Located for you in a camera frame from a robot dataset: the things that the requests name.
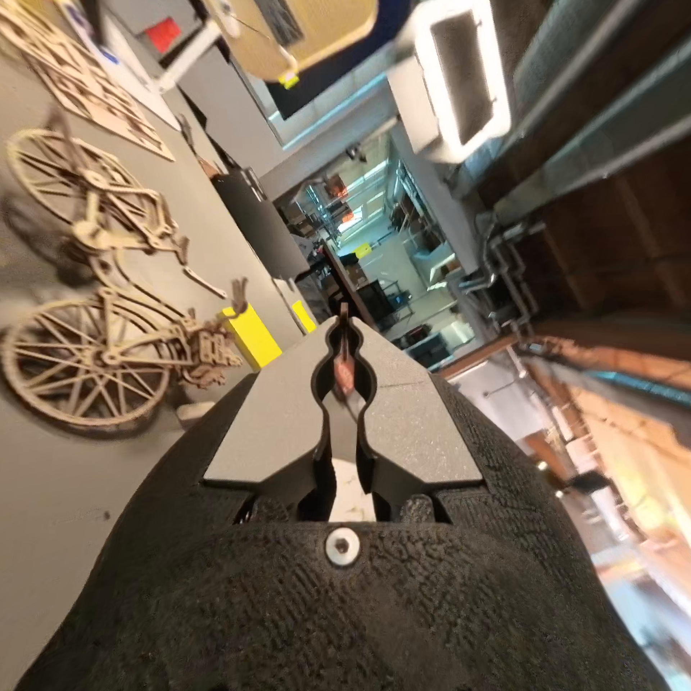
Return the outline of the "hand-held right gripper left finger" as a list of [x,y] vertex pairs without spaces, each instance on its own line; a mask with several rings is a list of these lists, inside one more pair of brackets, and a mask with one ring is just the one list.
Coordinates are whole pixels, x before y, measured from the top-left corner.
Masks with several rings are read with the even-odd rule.
[[220,442],[203,482],[277,501],[297,520],[329,519],[337,489],[330,416],[332,317],[264,367]]

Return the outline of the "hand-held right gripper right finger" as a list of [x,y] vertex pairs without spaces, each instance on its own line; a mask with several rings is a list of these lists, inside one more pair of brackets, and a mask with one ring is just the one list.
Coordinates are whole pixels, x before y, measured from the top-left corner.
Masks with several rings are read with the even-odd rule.
[[482,473],[428,370],[357,317],[345,334],[357,415],[358,479],[375,520],[398,522],[412,497],[483,485]]

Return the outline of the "dark red model kit box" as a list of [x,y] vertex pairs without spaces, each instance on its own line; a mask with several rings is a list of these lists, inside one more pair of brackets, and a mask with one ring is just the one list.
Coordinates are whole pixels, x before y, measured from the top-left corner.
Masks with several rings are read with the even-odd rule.
[[334,358],[334,395],[341,403],[346,403],[355,391],[354,359],[340,353]]

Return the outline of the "wooden bicycle model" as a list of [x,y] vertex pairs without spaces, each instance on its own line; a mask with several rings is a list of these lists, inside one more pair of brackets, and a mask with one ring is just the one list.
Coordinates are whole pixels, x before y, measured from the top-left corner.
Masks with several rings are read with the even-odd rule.
[[[34,308],[5,331],[1,374],[25,408],[76,433],[118,433],[148,421],[172,384],[205,390],[243,365],[219,318],[200,320],[126,270],[126,252],[170,254],[181,270],[189,266],[189,239],[160,192],[75,137],[56,107],[45,127],[13,134],[6,151],[15,180],[66,225],[68,257],[97,284],[87,297]],[[247,283],[231,281],[237,314],[248,304]]]

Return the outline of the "yellow sticky note pad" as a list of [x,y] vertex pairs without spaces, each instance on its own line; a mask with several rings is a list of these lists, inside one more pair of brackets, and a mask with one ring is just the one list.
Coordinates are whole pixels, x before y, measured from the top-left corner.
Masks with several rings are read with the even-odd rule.
[[225,307],[218,318],[253,371],[280,358],[283,351],[250,303],[242,314],[237,314],[233,307]]

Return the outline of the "thin curved wooden strip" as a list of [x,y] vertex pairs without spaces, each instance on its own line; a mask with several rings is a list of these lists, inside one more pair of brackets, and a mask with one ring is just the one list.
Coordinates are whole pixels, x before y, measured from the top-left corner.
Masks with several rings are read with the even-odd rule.
[[222,290],[220,288],[217,288],[216,286],[212,285],[211,283],[208,283],[205,281],[203,278],[201,278],[199,275],[196,274],[188,265],[182,266],[182,272],[186,276],[186,278],[192,280],[195,282],[195,284],[199,285],[203,289],[207,290],[214,296],[220,298],[220,299],[227,299],[228,298],[228,293],[225,290]]

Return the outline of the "LED light panel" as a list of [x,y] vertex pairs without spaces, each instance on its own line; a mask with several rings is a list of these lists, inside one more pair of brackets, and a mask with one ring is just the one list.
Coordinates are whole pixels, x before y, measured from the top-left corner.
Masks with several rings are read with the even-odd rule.
[[505,136],[512,113],[490,1],[423,1],[399,45],[421,68],[436,134],[421,150],[434,162],[459,164]]

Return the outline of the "plywood part sheet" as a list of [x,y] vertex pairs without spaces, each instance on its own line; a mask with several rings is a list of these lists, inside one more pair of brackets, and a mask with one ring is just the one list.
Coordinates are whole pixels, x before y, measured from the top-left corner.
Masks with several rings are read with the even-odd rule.
[[167,145],[97,59],[21,1],[1,2],[1,35],[61,107],[168,161]]

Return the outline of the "silver ventilation duct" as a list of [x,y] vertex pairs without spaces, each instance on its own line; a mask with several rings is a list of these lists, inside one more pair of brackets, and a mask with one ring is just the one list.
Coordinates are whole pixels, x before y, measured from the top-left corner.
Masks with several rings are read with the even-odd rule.
[[527,264],[518,244],[546,229],[543,221],[521,221],[503,228],[495,212],[475,217],[479,239],[479,268],[456,284],[459,296],[501,333],[531,331],[540,307],[526,279]]

